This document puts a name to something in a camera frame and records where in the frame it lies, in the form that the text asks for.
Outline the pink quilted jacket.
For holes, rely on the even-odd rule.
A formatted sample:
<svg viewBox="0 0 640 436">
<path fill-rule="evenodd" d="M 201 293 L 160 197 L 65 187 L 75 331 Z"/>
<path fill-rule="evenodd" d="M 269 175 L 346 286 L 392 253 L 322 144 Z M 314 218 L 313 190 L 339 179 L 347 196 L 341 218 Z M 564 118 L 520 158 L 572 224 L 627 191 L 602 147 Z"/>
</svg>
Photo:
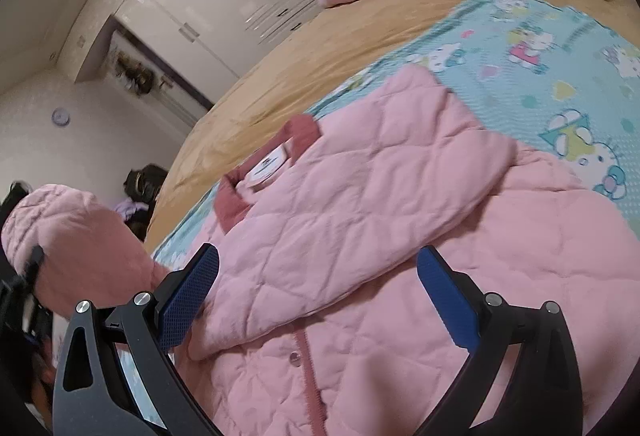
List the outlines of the pink quilted jacket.
<svg viewBox="0 0 640 436">
<path fill-rule="evenodd" d="M 216 435 L 420 435 L 468 352 L 416 271 L 431 245 L 484 293 L 553 301 L 582 383 L 582 434 L 639 429 L 639 242 L 603 188 L 489 131 L 408 65 L 322 120 L 296 115 L 224 175 L 202 245 L 219 271 L 169 358 Z M 43 248 L 35 296 L 58 370 L 70 319 L 171 270 L 90 193 L 11 189 L 1 255 Z"/>
</svg>

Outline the purple clothing pile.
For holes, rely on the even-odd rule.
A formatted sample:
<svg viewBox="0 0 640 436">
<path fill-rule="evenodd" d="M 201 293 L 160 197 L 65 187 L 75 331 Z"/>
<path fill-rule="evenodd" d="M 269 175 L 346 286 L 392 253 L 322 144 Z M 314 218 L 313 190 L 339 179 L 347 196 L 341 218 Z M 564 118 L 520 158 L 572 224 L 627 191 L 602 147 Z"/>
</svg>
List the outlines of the purple clothing pile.
<svg viewBox="0 0 640 436">
<path fill-rule="evenodd" d="M 149 206 L 144 202 L 133 201 L 126 198 L 114 206 L 114 211 L 120 215 L 124 221 L 128 221 L 138 212 L 149 211 Z"/>
</svg>

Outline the bedroom door with hangings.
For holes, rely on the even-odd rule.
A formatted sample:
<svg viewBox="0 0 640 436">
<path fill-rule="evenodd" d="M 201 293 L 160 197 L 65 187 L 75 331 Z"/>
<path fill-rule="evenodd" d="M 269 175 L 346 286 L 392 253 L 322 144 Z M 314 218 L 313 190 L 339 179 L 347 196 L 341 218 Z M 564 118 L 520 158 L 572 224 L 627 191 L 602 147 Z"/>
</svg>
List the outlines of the bedroom door with hangings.
<svg viewBox="0 0 640 436">
<path fill-rule="evenodd" d="M 169 125 L 183 136 L 188 135 L 208 111 L 119 30 L 111 36 L 104 72 L 131 104 L 150 119 Z"/>
</svg>

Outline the black backpack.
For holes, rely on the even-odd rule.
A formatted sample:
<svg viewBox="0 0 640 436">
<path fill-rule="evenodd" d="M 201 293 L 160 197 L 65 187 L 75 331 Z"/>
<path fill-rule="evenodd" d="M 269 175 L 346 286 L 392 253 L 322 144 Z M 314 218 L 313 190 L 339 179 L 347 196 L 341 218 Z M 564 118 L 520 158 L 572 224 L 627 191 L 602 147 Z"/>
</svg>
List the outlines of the black backpack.
<svg viewBox="0 0 640 436">
<path fill-rule="evenodd" d="M 152 205 L 167 175 L 168 172 L 163 167 L 152 163 L 140 170 L 131 170 L 124 182 L 124 192 L 134 202 Z"/>
</svg>

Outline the round purple wall clock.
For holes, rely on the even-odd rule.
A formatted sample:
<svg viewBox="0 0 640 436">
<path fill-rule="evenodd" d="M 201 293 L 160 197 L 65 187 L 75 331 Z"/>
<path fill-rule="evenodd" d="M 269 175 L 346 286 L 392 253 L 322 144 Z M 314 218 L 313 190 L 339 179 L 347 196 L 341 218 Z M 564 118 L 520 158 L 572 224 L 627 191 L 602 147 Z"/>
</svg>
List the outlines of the round purple wall clock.
<svg viewBox="0 0 640 436">
<path fill-rule="evenodd" d="M 51 120 L 58 127 L 68 126 L 70 124 L 70 113 L 65 108 L 55 108 L 52 111 Z"/>
</svg>

